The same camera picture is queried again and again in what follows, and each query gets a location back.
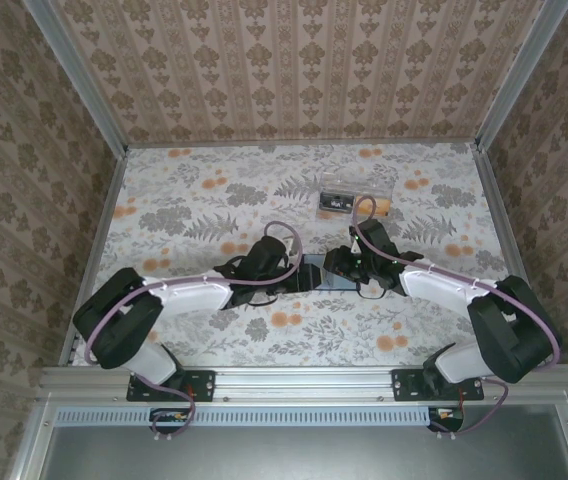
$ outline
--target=vent slot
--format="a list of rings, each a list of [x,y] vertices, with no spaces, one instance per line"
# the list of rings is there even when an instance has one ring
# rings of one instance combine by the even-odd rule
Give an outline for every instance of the vent slot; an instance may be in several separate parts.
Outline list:
[[[62,407],[56,427],[149,426],[151,407]],[[428,407],[198,407],[193,426],[328,427],[428,425]],[[158,425],[174,425],[158,422]]]

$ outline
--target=black mounting plate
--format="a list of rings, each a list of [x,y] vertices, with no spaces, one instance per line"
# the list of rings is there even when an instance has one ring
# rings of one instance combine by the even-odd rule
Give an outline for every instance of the black mounting plate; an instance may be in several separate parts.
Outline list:
[[[215,393],[214,370],[186,370],[180,391],[191,395],[196,402],[212,402]],[[154,390],[131,376],[126,391],[129,402],[186,402],[172,393]]]
[[[484,400],[484,389],[479,378],[469,378],[451,385],[452,388],[435,396],[426,388],[424,370],[421,368],[401,368],[391,371],[393,395],[396,402],[423,402],[428,400],[459,401],[460,390],[464,401]]]

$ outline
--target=clear plastic box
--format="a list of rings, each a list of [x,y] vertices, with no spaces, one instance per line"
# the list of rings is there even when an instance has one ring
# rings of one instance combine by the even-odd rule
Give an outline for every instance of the clear plastic box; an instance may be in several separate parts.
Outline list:
[[[355,204],[363,195],[375,198],[376,217],[385,217],[391,210],[394,183],[366,172],[340,170],[322,172],[320,194],[317,202],[318,220],[337,220],[350,223]],[[365,200],[358,208],[358,215],[368,216],[372,202]]]

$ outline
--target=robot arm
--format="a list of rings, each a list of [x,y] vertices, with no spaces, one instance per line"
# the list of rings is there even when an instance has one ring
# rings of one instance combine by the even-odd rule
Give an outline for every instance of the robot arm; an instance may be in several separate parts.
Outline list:
[[[469,285],[439,273],[445,269],[433,268],[435,265],[418,253],[400,254],[377,220],[362,222],[359,230],[378,250],[424,267],[405,267],[385,259],[371,251],[351,227],[353,246],[328,252],[324,263],[327,271],[362,283],[376,280],[385,290],[435,302],[470,319],[473,325],[474,340],[448,345],[424,362],[426,382],[435,394],[474,377],[496,375],[516,383],[553,353],[547,334],[533,319],[499,296],[476,287],[475,283]],[[476,280],[480,282],[532,310],[561,343],[548,314],[521,278],[511,275],[502,281]]]
[[[360,225],[366,240],[389,255],[430,266],[431,262],[415,252],[400,254],[377,220]],[[424,363],[424,379],[435,395],[451,385],[474,377],[496,375],[518,382],[543,362],[552,348],[548,337],[522,312],[516,311],[496,295],[437,271],[405,267],[387,260],[366,247],[351,230],[353,247],[329,251],[324,261],[324,275],[338,275],[353,282],[368,284],[376,280],[384,290],[433,301],[470,319],[476,339],[448,345]],[[118,311],[97,336],[92,353],[105,369],[124,367],[157,385],[178,388],[184,370],[163,346],[146,339],[158,317],[170,318],[195,310],[221,310],[250,303],[257,292],[268,295],[304,292],[322,283],[318,267],[303,261],[295,274],[268,286],[211,283],[204,278],[223,277],[238,280],[269,280],[292,268],[289,252],[279,240],[264,236],[245,257],[237,257],[203,275],[199,283],[163,286],[131,300]],[[74,315],[80,334],[88,339],[101,319],[131,291],[161,280],[141,277],[134,269],[124,268],[111,277]],[[548,315],[528,285],[510,276],[503,281],[482,280],[516,298],[533,310],[560,339]],[[505,317],[515,316],[509,321]]]
[[[320,268],[302,257],[297,271],[285,280],[265,286],[209,282],[226,278],[248,281],[271,280],[293,268],[291,252],[284,243],[265,235],[246,256],[202,274],[201,281],[148,290],[121,308],[99,332],[91,353],[104,369],[124,367],[156,385],[179,389],[184,369],[162,345],[147,340],[160,315],[175,318],[196,310],[223,310],[248,304],[258,292],[267,295],[305,292],[321,283]],[[115,273],[73,316],[78,332],[88,342],[111,308],[129,293],[162,279],[142,277],[133,268]]]

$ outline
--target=floral table surface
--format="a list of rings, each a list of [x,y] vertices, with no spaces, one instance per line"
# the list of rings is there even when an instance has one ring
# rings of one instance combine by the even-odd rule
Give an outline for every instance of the floral table surface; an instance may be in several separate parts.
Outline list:
[[[400,251],[506,276],[467,144],[201,147],[129,151],[96,289],[128,266],[153,277],[205,272],[245,253],[271,220],[294,226],[305,253],[348,244],[348,219],[316,210],[321,173],[340,169],[394,185],[382,223]],[[149,338],[192,366],[366,366],[419,364],[471,335],[467,319],[426,300],[309,292],[164,318]],[[75,365],[83,350],[80,341]]]

